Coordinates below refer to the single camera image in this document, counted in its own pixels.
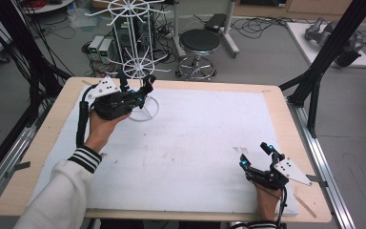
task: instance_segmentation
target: stool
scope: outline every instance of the stool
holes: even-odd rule
[[[215,33],[205,30],[185,31],[179,40],[180,47],[186,52],[193,53],[194,56],[185,57],[180,61],[175,72],[177,77],[185,75],[187,80],[206,78],[210,81],[210,76],[216,76],[217,71],[213,63],[203,57],[218,49],[219,38]]]

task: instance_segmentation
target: black cuff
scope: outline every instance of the black cuff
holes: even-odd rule
[[[97,166],[99,166],[100,162],[102,161],[102,156],[89,147],[78,146],[78,148],[75,150],[75,153],[73,153],[73,155],[68,160],[79,164],[94,174]]]

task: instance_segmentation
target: chair leg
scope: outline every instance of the chair leg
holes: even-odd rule
[[[187,80],[193,79],[208,79],[210,81],[210,76],[215,76],[216,70],[214,69],[213,63],[202,57],[199,54],[195,56],[184,58],[179,64],[179,71],[176,72],[176,76],[185,75]]]

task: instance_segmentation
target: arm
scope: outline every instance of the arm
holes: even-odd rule
[[[275,207],[281,196],[281,190],[271,190],[260,185],[254,185],[257,191],[258,212],[260,221],[251,222],[248,228],[274,229]]]
[[[108,142],[115,125],[128,116],[108,121],[92,112],[85,146],[77,148],[68,160],[53,167],[50,182],[14,228],[80,228],[93,174],[102,159],[98,153]]]

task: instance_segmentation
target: wheel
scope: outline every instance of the wheel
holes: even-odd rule
[[[180,78],[182,76],[182,73],[179,70],[176,70],[174,72],[174,74],[176,75],[176,77]]]
[[[0,52],[0,62],[5,64],[9,63],[9,59],[5,56],[3,52]]]

